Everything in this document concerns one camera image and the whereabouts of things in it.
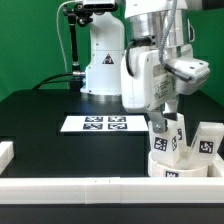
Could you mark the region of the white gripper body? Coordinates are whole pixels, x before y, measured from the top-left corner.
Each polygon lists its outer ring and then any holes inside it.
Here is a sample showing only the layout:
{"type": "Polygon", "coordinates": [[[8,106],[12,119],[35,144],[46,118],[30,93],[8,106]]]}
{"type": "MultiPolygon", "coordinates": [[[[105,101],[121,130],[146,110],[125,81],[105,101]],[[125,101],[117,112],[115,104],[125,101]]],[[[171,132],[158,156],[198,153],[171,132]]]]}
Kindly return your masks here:
{"type": "MultiPolygon", "coordinates": [[[[165,51],[165,61],[177,57],[175,49],[165,51]]],[[[121,62],[122,104],[130,113],[146,113],[178,95],[176,78],[166,71],[158,59],[158,50],[149,47],[136,47],[130,50],[127,71],[126,60],[121,62]]]]}

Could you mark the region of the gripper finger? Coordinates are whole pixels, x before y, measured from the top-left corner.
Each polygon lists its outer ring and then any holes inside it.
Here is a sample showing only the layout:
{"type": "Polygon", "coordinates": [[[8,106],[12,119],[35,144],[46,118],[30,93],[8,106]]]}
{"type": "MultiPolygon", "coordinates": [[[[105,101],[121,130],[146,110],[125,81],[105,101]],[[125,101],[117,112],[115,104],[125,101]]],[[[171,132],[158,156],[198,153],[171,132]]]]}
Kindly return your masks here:
{"type": "Polygon", "coordinates": [[[168,119],[177,120],[178,100],[171,99],[165,103],[164,116],[168,119]]]}
{"type": "Polygon", "coordinates": [[[148,115],[150,121],[152,122],[152,129],[154,133],[162,134],[167,131],[167,121],[161,110],[153,110],[149,112],[148,115]]]}

